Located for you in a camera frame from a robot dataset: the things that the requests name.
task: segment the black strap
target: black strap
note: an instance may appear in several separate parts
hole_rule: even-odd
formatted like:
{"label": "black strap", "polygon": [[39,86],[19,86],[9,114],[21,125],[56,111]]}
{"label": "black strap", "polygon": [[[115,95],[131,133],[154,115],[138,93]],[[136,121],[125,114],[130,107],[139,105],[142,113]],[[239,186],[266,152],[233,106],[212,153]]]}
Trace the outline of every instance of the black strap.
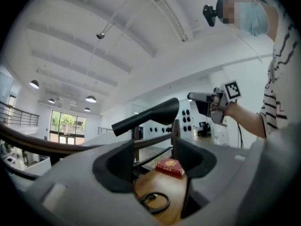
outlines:
{"label": "black strap", "polygon": [[[154,200],[154,199],[156,199],[156,197],[158,196],[158,195],[161,195],[162,197],[165,197],[166,198],[166,200],[167,200],[167,203],[166,203],[166,205],[164,206],[164,207],[162,207],[162,208],[158,208],[158,209],[156,209],[156,208],[152,208],[152,207],[150,207],[149,205],[147,205],[147,203],[146,203],[146,201],[148,200],[148,199],[150,199],[150,200]],[[139,199],[138,199],[138,201],[151,213],[151,214],[158,214],[158,213],[160,213],[160,212],[163,212],[165,209],[167,209],[168,207],[169,207],[169,205],[170,205],[170,200],[169,200],[169,197],[167,197],[165,194],[163,194],[163,193],[158,193],[158,192],[153,192],[153,193],[149,193],[149,194],[145,194],[145,195],[143,195],[142,197],[140,197]]]}

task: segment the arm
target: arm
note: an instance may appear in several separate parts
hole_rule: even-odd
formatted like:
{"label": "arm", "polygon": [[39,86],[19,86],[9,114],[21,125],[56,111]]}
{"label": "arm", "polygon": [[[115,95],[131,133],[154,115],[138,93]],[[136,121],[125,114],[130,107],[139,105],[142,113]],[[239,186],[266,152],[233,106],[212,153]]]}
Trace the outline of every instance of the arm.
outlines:
{"label": "arm", "polygon": [[232,117],[248,132],[265,138],[264,125],[259,114],[250,112],[236,103],[231,103],[225,111],[225,115]]}

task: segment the striped shirt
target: striped shirt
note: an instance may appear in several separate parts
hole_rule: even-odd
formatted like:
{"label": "striped shirt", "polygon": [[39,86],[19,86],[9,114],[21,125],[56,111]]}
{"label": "striped shirt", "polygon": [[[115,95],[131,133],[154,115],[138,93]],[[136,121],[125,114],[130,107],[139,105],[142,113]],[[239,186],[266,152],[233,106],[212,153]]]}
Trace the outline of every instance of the striped shirt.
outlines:
{"label": "striped shirt", "polygon": [[275,8],[279,15],[278,29],[273,48],[273,59],[268,70],[268,82],[264,89],[263,105],[260,111],[266,136],[273,130],[283,128],[288,124],[286,113],[277,100],[273,88],[289,65],[294,53],[297,53],[296,50],[300,49],[300,36],[297,27],[279,2]]}

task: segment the security camera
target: security camera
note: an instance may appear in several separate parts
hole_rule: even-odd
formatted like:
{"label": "security camera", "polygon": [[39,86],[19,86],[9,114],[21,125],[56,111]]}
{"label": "security camera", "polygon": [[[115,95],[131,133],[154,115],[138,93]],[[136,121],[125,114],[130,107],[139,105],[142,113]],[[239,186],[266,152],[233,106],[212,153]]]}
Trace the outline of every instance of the security camera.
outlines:
{"label": "security camera", "polygon": [[101,32],[100,34],[97,34],[96,37],[100,40],[102,40],[104,38],[104,33]]}

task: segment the window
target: window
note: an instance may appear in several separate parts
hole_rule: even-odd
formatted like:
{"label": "window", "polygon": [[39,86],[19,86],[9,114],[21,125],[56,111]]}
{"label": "window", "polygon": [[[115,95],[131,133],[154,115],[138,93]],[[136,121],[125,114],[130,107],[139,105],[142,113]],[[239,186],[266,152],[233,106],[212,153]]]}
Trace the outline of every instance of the window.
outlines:
{"label": "window", "polygon": [[49,139],[52,142],[79,145],[85,142],[86,118],[52,111]]}

